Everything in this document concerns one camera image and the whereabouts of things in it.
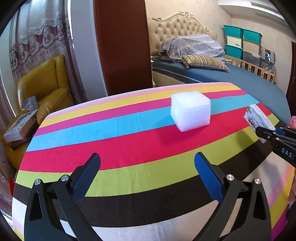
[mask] blue gripper pad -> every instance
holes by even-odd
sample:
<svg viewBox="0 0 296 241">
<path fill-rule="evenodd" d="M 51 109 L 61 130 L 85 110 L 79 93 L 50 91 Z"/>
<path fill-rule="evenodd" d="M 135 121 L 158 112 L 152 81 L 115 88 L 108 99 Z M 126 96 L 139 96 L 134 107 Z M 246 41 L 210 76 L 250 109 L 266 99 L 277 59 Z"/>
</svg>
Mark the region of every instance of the blue gripper pad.
<svg viewBox="0 0 296 241">
<path fill-rule="evenodd" d="M 74 203 L 82 201 L 101 166 L 100 156 L 96 153 L 88 159 L 83 172 L 72 186 Z"/>
<path fill-rule="evenodd" d="M 199 152 L 195 154 L 194 165 L 211 198 L 221 203 L 224 199 L 222 193 L 223 185 L 210 167 L 209 161 L 204 159 Z"/>
<path fill-rule="evenodd" d="M 285 135 L 285 133 L 280 128 L 276 128 L 276 132 L 282 136 Z"/>
</svg>

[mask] teal storage box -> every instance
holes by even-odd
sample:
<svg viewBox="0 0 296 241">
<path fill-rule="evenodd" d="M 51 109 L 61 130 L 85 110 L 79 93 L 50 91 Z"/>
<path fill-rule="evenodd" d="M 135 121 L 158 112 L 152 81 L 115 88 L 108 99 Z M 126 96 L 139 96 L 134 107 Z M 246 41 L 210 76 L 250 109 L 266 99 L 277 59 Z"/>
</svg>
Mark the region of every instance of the teal storage box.
<svg viewBox="0 0 296 241">
<path fill-rule="evenodd" d="M 243 29 L 244 39 L 261 44 L 262 34 L 253 30 Z"/>
<path fill-rule="evenodd" d="M 231 37 L 241 38 L 244 35 L 242 28 L 230 25 L 224 25 L 225 35 Z"/>
<path fill-rule="evenodd" d="M 225 44 L 225 48 L 226 48 L 227 55 L 242 59 L 242 53 L 243 53 L 242 48 L 228 45 L 228 44 Z"/>
</svg>

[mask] striped rug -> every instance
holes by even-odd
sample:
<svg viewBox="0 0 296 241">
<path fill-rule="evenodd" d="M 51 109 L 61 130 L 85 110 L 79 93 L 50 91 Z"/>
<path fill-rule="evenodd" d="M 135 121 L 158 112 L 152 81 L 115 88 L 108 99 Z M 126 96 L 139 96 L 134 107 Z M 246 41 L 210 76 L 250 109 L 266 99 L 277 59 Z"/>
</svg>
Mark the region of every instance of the striped rug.
<svg viewBox="0 0 296 241">
<path fill-rule="evenodd" d="M 170 117 L 170 96 L 190 90 L 211 99 L 211 122 L 180 132 Z M 143 240 L 190 241 L 217 205 L 194 167 L 194 155 L 202 151 L 239 180 L 262 180 L 276 237 L 286 222 L 294 169 L 271 152 L 269 143 L 262 144 L 243 119 L 250 104 L 279 125 L 266 107 L 230 83 L 130 92 L 49 115 L 18 172 L 12 203 L 15 232 L 23 239 L 34 180 L 50 182 L 70 175 L 96 152 L 101 169 L 78 206 L 103 240 L 136 240 L 141 235 Z M 73 235 L 60 206 L 56 208 L 65 231 Z"/>
</svg>

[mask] white stripe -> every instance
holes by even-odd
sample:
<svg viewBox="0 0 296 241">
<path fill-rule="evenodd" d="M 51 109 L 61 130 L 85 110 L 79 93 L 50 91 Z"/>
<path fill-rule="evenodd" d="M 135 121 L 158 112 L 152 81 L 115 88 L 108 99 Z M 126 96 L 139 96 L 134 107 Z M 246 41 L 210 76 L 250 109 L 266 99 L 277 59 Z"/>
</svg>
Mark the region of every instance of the white stripe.
<svg viewBox="0 0 296 241">
<path fill-rule="evenodd" d="M 266 195 L 268 196 L 280 180 L 281 176 L 285 173 L 287 165 L 289 164 L 282 158 L 274 153 L 270 153 L 264 162 L 261 163 L 244 181 L 252 181 L 254 178 L 261 179 Z M 217 204 L 217 201 L 213 201 L 195 211 L 159 223 L 124 228 L 93 228 L 104 241 L 130 241 L 138 240 L 139 237 L 141 237 L 142 240 L 148 241 L 191 241 L 206 224 Z M 240 201 L 237 202 L 222 235 L 230 231 L 239 207 Z M 13 219 L 23 226 L 25 221 L 25 211 L 26 205 L 18 201 L 16 198 L 13 198 Z M 68 222 L 61 220 L 61 223 L 66 233 L 74 236 Z"/>
</svg>

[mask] checkered bag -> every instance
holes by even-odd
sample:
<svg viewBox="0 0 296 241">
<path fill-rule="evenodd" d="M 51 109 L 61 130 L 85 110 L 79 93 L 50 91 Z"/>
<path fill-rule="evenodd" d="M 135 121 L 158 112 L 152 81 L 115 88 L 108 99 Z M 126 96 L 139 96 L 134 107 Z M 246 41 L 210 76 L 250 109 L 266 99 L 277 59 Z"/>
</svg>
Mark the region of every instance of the checkered bag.
<svg viewBox="0 0 296 241">
<path fill-rule="evenodd" d="M 276 53 L 267 48 L 261 47 L 261 59 L 268 61 L 271 64 L 276 62 Z"/>
</svg>

